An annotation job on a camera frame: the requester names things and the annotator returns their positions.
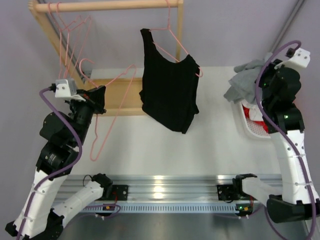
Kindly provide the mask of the pink hanger of white top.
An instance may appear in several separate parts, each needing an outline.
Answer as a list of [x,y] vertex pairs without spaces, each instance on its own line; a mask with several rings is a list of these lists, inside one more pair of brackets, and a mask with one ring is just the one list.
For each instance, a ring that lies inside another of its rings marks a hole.
[[64,21],[60,13],[60,5],[60,2],[56,4],[55,11],[59,32],[58,78],[66,79],[80,71],[80,61],[92,25],[92,17],[78,14],[73,20]]

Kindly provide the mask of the grey tank top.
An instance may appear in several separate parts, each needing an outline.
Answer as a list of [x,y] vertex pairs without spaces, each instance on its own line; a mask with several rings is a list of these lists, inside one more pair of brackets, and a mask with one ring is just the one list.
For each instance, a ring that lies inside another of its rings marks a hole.
[[256,105],[256,79],[267,60],[272,56],[267,52],[264,58],[254,59],[233,68],[235,75],[228,81],[230,87],[223,95],[228,102],[237,104],[246,100],[249,104]]

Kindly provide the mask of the red tank top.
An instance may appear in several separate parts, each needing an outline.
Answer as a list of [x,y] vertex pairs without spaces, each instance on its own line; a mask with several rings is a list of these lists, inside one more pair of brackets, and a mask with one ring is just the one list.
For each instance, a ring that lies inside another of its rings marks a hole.
[[263,121],[263,116],[257,105],[242,105],[245,124],[251,134],[259,138],[267,138],[268,127]]

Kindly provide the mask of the white camisole top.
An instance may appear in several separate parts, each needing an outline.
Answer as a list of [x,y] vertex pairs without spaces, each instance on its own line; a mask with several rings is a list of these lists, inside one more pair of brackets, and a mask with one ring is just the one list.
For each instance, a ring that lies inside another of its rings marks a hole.
[[254,122],[262,122],[263,116],[256,104],[251,104],[246,100],[242,101],[242,105],[248,109],[248,118]]

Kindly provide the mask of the pink hanger of red top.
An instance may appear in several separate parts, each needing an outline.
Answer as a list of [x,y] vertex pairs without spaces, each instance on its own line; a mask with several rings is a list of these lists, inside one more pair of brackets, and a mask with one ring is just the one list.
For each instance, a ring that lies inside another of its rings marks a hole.
[[60,13],[60,4],[49,2],[47,4],[47,10],[50,19],[53,21],[53,26],[57,31],[58,38],[58,78],[66,79],[67,77],[74,80],[77,79],[79,74],[77,73],[78,61],[74,61],[75,50],[79,41],[79,35],[81,33],[81,25],[83,17],[77,15],[72,21],[65,21]]

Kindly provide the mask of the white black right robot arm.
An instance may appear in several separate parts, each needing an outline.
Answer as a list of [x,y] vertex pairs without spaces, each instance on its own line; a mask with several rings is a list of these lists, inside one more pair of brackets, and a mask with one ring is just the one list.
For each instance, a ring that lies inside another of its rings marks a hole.
[[262,96],[257,107],[275,147],[282,188],[252,173],[239,174],[232,180],[231,192],[222,189],[219,198],[253,198],[277,224],[315,220],[320,216],[320,195],[308,167],[303,116],[294,103],[302,86],[300,73],[288,61],[275,59],[266,64],[256,85]]

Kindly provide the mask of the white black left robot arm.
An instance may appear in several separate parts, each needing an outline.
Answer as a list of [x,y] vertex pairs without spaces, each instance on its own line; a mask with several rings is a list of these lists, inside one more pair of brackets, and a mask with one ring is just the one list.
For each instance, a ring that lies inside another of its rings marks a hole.
[[18,240],[56,240],[64,228],[82,210],[91,209],[96,200],[112,215],[121,207],[117,201],[126,197],[126,185],[114,185],[104,173],[98,173],[67,200],[54,205],[60,187],[80,160],[83,143],[92,118],[105,113],[105,86],[90,90],[67,89],[65,102],[70,114],[53,108],[44,119],[40,135],[46,139],[36,163],[34,180],[25,205],[9,222],[5,231]]

